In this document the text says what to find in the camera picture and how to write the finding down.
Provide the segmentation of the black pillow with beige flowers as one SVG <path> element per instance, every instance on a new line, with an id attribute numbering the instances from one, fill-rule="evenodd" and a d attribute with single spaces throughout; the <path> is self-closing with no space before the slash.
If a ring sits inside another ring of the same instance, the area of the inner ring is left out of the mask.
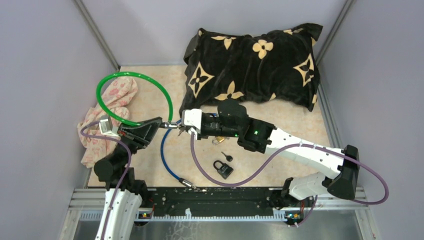
<path id="1" fill-rule="evenodd" d="M 323 26 L 303 23 L 252 36 L 198 29 L 188 43 L 186 91 L 180 110 L 225 100 L 283 100 L 312 111 L 321 82 L 313 48 Z"/>

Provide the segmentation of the black head key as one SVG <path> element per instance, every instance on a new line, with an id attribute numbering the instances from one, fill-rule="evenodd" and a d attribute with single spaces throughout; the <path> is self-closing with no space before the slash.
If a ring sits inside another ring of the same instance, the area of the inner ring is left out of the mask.
<path id="1" fill-rule="evenodd" d="M 224 153 L 223 151 L 221 153 L 225 156 L 225 159 L 228 162 L 232 162 L 233 161 L 233 157 L 231 155 L 228 155 L 228 154 Z"/>

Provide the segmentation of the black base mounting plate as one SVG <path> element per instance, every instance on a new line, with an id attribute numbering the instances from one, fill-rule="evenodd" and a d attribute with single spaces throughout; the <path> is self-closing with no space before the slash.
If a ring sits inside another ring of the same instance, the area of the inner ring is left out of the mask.
<path id="1" fill-rule="evenodd" d="M 295 213 L 314 199 L 285 199 L 280 187 L 156 187 L 148 189 L 141 208 L 154 217 L 272 217 L 275 212 Z"/>

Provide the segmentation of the pink floral white cloth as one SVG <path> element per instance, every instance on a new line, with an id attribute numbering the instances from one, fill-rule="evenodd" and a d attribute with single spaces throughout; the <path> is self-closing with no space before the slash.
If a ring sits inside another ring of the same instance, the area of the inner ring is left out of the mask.
<path id="1" fill-rule="evenodd" d="M 124 76 L 113 80 L 102 92 L 101 98 L 112 113 L 128 120 L 130 111 L 126 105 L 130 103 L 137 92 L 138 85 L 133 77 Z M 112 140 L 87 137 L 81 134 L 81 129 L 92 122 L 96 122 L 97 124 L 88 127 L 84 133 L 119 140 L 117 130 L 121 122 L 111 118 L 108 122 L 110 126 L 105 127 L 103 124 L 98 124 L 106 115 L 105 111 L 97 104 L 95 107 L 91 107 L 86 113 L 85 119 L 77 124 L 77 133 L 82 145 L 86 148 L 81 164 L 87 168 L 92 168 L 96 162 L 111 154 L 119 146 L 117 142 Z"/>

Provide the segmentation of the black Kaijing padlock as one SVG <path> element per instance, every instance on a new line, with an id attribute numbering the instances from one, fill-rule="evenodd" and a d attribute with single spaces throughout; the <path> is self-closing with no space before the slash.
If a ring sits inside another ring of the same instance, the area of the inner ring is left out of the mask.
<path id="1" fill-rule="evenodd" d="M 229 166 L 228 164 L 220 160 L 215 160 L 213 162 L 213 167 L 216 169 L 216 171 L 221 175 L 223 179 L 227 179 L 234 171 L 234 169 L 231 166 Z"/>

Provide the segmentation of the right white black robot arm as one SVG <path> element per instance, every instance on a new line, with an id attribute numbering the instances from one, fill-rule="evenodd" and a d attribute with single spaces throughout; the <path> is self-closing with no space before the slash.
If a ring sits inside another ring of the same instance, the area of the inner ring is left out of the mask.
<path id="1" fill-rule="evenodd" d="M 235 100 L 225 100 L 217 113 L 205 113 L 193 108 L 182 111 L 182 126 L 190 134 L 191 144 L 208 137 L 237 138 L 244 150 L 278 155 L 314 168 L 317 172 L 304 177 L 285 180 L 281 199 L 287 206 L 295 206 L 308 197 L 329 193 L 332 196 L 354 200 L 359 166 L 349 158 L 358 159 L 356 147 L 344 149 L 325 147 L 296 137 L 274 124 L 252 118 L 247 109 Z"/>

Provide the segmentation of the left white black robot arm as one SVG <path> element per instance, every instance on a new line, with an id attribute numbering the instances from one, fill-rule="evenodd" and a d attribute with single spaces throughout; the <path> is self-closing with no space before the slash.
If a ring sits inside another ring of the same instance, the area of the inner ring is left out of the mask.
<path id="1" fill-rule="evenodd" d="M 115 149 L 94 165 L 94 173 L 105 183 L 105 202 L 98 240 L 127 240 L 139 207 L 149 203 L 150 193 L 143 180 L 136 180 L 132 157 L 145 149 L 162 127 L 161 117 L 138 122 L 136 126 L 114 126 L 109 116 L 97 122 L 100 139 L 116 143 Z"/>

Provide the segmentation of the small brass padlock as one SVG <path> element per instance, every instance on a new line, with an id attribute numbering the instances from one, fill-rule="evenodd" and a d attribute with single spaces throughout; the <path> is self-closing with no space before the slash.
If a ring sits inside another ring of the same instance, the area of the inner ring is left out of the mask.
<path id="1" fill-rule="evenodd" d="M 225 137 L 225 136 L 215 136 L 215 137 L 212 139 L 212 144 L 213 144 L 213 145 L 221 144 L 221 143 L 222 143 L 222 142 L 224 142 L 226 139 L 227 139 L 227 137 Z"/>

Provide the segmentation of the green cable lock loop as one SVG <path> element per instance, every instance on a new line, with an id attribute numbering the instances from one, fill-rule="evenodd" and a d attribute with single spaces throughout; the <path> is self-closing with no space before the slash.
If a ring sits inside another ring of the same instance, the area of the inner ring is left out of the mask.
<path id="1" fill-rule="evenodd" d="M 170 94 L 168 93 L 168 91 L 155 79 L 153 79 L 150 76 L 147 76 L 145 74 L 142 73 L 138 73 L 138 72 L 132 72 L 132 71 L 123 71 L 123 72 L 116 72 L 110 75 L 105 76 L 102 80 L 100 80 L 100 82 L 97 84 L 96 87 L 96 100 L 97 103 L 99 104 L 99 106 L 101 107 L 101 109 L 110 117 L 112 117 L 113 119 L 117 120 L 118 122 L 121 122 L 122 124 L 125 125 L 129 125 L 129 126 L 136 126 L 138 125 L 138 123 L 128 120 L 128 119 L 124 119 L 118 115 L 116 115 L 115 113 L 113 113 L 105 104 L 103 98 L 102 98 L 102 89 L 103 86 L 112 79 L 118 78 L 118 77 L 135 77 L 135 78 L 139 78 L 142 80 L 145 80 L 151 84 L 153 84 L 156 88 L 158 88 L 161 93 L 164 95 L 166 101 L 167 101 L 167 105 L 168 105 L 168 119 L 167 122 L 171 123 L 173 120 L 173 116 L 174 116 L 174 105 L 171 99 Z"/>

